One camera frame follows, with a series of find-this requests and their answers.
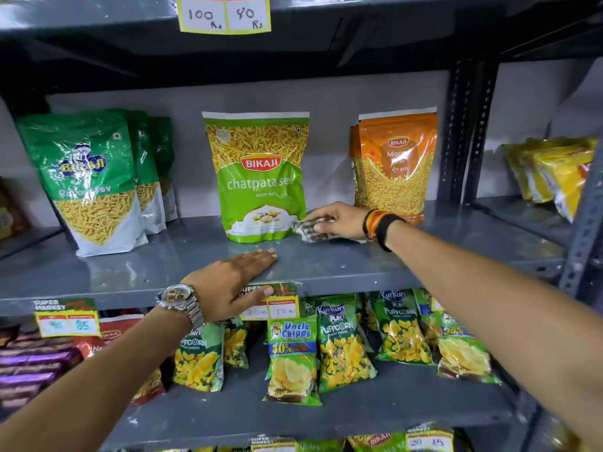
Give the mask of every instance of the wristwatch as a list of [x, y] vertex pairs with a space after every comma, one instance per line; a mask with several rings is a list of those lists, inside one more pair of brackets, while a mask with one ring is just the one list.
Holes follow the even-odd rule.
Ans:
[[195, 289], [189, 284], [174, 284], [164, 288], [155, 298], [157, 305], [162, 308], [184, 312], [191, 320], [192, 331], [204, 325], [203, 312]]

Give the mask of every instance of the wrist band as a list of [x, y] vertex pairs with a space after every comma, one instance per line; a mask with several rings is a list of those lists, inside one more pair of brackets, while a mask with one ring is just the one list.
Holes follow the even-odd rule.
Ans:
[[362, 230], [367, 238], [377, 242], [381, 249], [385, 252], [391, 252], [391, 250], [385, 246], [385, 239], [387, 238], [387, 229], [391, 225], [391, 222], [396, 220], [403, 219], [394, 213], [373, 209], [364, 218]]

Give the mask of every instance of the watch face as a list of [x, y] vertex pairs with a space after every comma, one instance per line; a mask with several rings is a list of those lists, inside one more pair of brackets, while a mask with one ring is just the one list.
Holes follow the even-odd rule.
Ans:
[[166, 303], [179, 303], [191, 296], [191, 287], [186, 284], [176, 284], [161, 292], [161, 300]]

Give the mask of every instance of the forearm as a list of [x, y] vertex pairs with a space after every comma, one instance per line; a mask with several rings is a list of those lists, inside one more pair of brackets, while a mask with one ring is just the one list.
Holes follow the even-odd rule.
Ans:
[[546, 408], [572, 411], [584, 420], [574, 419], [577, 430], [603, 418], [600, 316], [557, 288], [403, 222], [391, 224], [387, 246]]
[[0, 425], [0, 450], [62, 452], [66, 444], [73, 452], [98, 450], [149, 374], [190, 329], [186, 315], [153, 309]]

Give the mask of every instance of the hand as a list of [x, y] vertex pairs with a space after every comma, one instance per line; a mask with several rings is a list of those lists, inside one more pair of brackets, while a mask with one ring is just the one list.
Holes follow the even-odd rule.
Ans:
[[193, 271], [182, 283], [192, 285], [197, 291], [206, 322], [230, 319], [272, 295], [274, 289], [267, 286], [237, 298], [241, 289], [277, 258], [274, 249], [246, 252]]
[[366, 239], [362, 230], [362, 223], [368, 214], [368, 209], [356, 208], [349, 204], [336, 201], [312, 211], [306, 220], [318, 219], [319, 217], [331, 216], [334, 222], [321, 222], [314, 226], [319, 233], [332, 233], [348, 239]]

